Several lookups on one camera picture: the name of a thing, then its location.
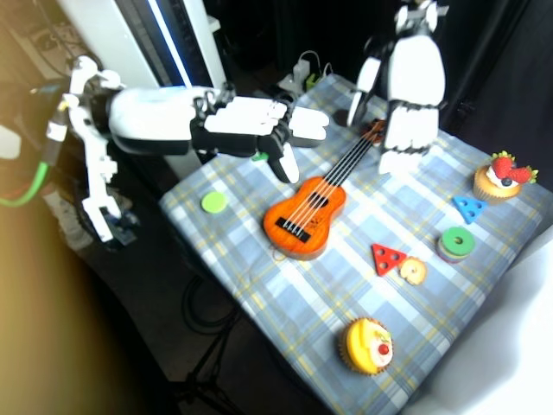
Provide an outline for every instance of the ukulele neck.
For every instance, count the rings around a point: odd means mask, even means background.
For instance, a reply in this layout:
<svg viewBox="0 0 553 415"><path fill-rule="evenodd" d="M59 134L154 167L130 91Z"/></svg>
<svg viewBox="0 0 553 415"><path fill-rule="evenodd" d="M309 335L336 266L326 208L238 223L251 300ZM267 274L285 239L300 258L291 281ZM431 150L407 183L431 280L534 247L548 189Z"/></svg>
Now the ukulele neck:
<svg viewBox="0 0 553 415"><path fill-rule="evenodd" d="M362 137L324 176L325 182L340 186L372 147L372 140Z"/></svg>

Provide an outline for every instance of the round green toy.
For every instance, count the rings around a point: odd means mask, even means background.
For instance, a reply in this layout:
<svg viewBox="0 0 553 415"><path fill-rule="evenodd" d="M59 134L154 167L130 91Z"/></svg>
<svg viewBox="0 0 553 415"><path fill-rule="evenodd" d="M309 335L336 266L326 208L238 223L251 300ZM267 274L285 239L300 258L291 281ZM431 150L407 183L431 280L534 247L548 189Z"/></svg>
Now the round green toy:
<svg viewBox="0 0 553 415"><path fill-rule="evenodd" d="M218 214L226 208L226 196L220 192L211 192L201 200L201 208L209 214Z"/></svg>
<svg viewBox="0 0 553 415"><path fill-rule="evenodd" d="M466 257L473 251L474 236L464 227L450 227L441 237L443 247L456 257Z"/></svg>

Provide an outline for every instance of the blue triangle block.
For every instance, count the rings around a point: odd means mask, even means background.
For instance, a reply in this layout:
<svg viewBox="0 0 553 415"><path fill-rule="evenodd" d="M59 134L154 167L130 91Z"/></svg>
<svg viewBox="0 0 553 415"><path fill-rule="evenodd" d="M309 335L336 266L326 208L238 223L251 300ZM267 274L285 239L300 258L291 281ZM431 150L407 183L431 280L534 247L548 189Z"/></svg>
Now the blue triangle block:
<svg viewBox="0 0 553 415"><path fill-rule="evenodd" d="M473 223L487 206L486 201L479 201L463 196L455 196L453 203L467 224Z"/></svg>

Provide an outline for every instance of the ukulele bridge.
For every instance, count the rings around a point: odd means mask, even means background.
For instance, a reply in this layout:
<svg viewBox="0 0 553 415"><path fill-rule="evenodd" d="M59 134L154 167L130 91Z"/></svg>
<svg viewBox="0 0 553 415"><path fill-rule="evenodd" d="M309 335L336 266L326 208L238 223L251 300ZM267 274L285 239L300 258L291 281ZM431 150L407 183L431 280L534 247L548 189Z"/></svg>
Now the ukulele bridge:
<svg viewBox="0 0 553 415"><path fill-rule="evenodd" d="M291 235L294 235L303 243L306 243L309 240L309 238L311 238L311 235L309 233L305 232L303 229L298 227L294 222L285 220L282 217L278 218L278 220L276 221L276 225L284 229L286 232L290 233Z"/></svg>

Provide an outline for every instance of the orange ukulele body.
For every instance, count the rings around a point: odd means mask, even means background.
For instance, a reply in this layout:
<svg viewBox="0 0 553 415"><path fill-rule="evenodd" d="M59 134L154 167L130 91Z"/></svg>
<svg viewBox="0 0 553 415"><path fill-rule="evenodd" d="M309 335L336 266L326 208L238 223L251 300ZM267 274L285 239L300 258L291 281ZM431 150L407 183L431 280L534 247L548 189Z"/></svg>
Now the orange ukulele body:
<svg viewBox="0 0 553 415"><path fill-rule="evenodd" d="M324 197L330 187L324 178L312 177L294 196L277 203L265 214L263 228L273 245L286 256L308 260L324 252L330 225L346 203L346 192L340 186L332 186L332 193Z"/></svg>

